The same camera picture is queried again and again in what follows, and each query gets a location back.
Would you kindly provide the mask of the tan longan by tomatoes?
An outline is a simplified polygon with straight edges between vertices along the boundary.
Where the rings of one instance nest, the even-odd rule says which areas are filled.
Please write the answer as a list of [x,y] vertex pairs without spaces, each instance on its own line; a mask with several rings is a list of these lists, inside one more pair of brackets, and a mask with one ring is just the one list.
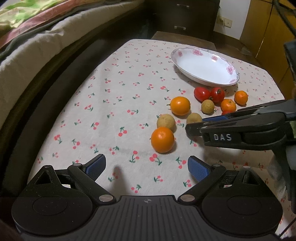
[[202,102],[201,104],[201,111],[204,114],[211,114],[214,112],[215,109],[215,104],[212,100],[210,99],[206,99]]

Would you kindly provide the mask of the colourful floral blanket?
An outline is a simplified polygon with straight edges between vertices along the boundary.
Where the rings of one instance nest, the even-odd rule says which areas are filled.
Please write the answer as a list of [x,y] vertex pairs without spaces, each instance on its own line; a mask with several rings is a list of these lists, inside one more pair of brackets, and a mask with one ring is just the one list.
[[102,6],[106,1],[19,1],[1,8],[1,51],[17,37],[59,21],[80,8]]

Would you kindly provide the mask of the small red cherry tomato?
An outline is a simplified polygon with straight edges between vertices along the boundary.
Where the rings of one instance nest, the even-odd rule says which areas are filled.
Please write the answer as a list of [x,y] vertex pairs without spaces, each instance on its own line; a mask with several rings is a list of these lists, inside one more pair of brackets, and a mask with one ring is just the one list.
[[233,113],[234,111],[225,110],[225,111],[222,111],[221,115],[227,115],[227,114],[233,114]]

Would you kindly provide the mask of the red tomato left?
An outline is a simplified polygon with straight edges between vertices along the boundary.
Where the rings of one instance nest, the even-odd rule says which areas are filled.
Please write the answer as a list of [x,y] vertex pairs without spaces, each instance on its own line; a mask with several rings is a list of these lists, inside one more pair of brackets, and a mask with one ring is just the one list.
[[203,102],[210,98],[210,91],[204,87],[196,87],[194,89],[194,97],[199,102]]

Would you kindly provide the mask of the large orange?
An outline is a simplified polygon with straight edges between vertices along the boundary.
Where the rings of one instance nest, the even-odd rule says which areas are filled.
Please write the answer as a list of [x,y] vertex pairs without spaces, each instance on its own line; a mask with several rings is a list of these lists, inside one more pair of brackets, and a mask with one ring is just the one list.
[[173,132],[167,127],[159,127],[151,135],[151,145],[158,153],[169,152],[175,144]]

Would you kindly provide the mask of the yellow wooden wardrobe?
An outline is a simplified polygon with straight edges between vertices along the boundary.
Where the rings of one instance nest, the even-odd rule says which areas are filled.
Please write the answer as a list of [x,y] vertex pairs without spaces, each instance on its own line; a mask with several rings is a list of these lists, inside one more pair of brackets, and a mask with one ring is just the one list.
[[286,99],[295,87],[284,43],[294,40],[272,1],[251,1],[240,41],[278,85]]

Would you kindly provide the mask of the tan longan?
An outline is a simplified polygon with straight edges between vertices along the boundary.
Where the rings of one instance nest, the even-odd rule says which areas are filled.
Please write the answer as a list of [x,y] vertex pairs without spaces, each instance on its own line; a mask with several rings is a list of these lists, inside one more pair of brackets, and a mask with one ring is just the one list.
[[157,120],[157,128],[165,127],[170,129],[172,132],[176,131],[176,122],[172,115],[161,114]]
[[212,100],[210,99],[206,99],[202,102],[201,104],[201,111],[204,114],[211,114],[214,112],[215,109],[215,104]]
[[191,113],[186,119],[186,124],[188,125],[191,123],[200,123],[202,121],[202,117],[198,113]]

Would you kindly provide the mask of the dark wooden drawer cabinet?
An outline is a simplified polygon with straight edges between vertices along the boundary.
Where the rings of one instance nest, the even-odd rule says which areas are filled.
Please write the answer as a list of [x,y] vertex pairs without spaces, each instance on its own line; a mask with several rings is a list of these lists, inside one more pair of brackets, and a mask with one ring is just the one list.
[[220,1],[146,1],[151,27],[155,31],[210,40]]

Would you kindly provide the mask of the wall power socket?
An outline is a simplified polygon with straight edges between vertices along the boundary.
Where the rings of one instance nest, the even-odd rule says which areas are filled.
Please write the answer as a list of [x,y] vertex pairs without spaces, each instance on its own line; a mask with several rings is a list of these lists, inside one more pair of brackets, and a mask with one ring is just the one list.
[[227,27],[227,28],[232,27],[232,20],[229,20],[229,19],[224,18],[222,16],[218,16],[216,22],[220,25],[223,25],[224,27]]

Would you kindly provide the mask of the small mandarin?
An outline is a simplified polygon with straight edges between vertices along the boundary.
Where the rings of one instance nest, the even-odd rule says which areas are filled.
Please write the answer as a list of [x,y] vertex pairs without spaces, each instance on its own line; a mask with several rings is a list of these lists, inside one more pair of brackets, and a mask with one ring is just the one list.
[[222,111],[228,111],[230,113],[236,111],[236,103],[232,99],[224,99],[220,104]]
[[243,90],[239,90],[235,93],[234,95],[234,101],[238,104],[238,105],[245,105],[248,102],[248,94],[246,92],[244,92]]

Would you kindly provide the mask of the red tomato with calyx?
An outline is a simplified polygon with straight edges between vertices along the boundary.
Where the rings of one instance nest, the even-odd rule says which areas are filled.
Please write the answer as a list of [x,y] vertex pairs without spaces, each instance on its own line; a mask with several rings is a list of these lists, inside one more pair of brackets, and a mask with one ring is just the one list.
[[210,92],[210,99],[214,103],[220,103],[224,100],[225,93],[221,87],[214,87]]

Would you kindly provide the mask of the dark wooden bench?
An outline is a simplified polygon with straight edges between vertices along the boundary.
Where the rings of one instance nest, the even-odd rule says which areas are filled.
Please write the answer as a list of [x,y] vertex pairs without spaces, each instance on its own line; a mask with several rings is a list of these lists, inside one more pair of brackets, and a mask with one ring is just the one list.
[[191,46],[196,46],[196,47],[216,51],[215,44],[210,41],[191,37],[191,36],[185,36],[185,35],[181,35],[181,34],[157,31],[152,36],[152,40],[186,44],[186,45],[191,45]]

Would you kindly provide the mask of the orange with stem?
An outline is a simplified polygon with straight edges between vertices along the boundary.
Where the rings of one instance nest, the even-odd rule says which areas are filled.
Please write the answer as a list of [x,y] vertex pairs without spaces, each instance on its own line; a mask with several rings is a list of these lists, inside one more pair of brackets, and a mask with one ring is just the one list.
[[167,106],[169,106],[171,108],[171,112],[177,116],[184,116],[191,110],[189,100],[182,96],[173,98]]

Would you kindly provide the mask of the white floral oval plate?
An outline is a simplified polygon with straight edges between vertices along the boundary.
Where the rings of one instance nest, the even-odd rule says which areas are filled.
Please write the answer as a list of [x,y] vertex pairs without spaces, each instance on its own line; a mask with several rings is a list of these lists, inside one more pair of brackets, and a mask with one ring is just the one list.
[[224,87],[234,85],[239,80],[236,68],[211,50],[177,48],[172,51],[171,60],[182,74],[202,85]]

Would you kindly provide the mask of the cherry print tablecloth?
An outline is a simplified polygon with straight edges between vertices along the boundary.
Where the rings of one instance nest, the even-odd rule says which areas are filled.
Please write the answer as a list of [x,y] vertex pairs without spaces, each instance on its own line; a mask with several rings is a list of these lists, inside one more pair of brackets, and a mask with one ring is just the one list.
[[201,113],[194,97],[196,84],[182,75],[171,60],[176,43],[130,40],[113,52],[86,78],[57,117],[30,172],[44,165],[65,169],[86,163],[97,154],[106,156],[106,169],[98,183],[114,196],[179,196],[196,181],[187,169],[194,155],[208,164],[221,163],[229,170],[251,166],[276,194],[283,217],[276,234],[295,235],[295,215],[287,193],[268,173],[271,151],[246,151],[206,147],[186,135],[184,118],[176,117],[176,148],[158,154],[151,134],[161,114],[178,96],[189,99],[191,111]]

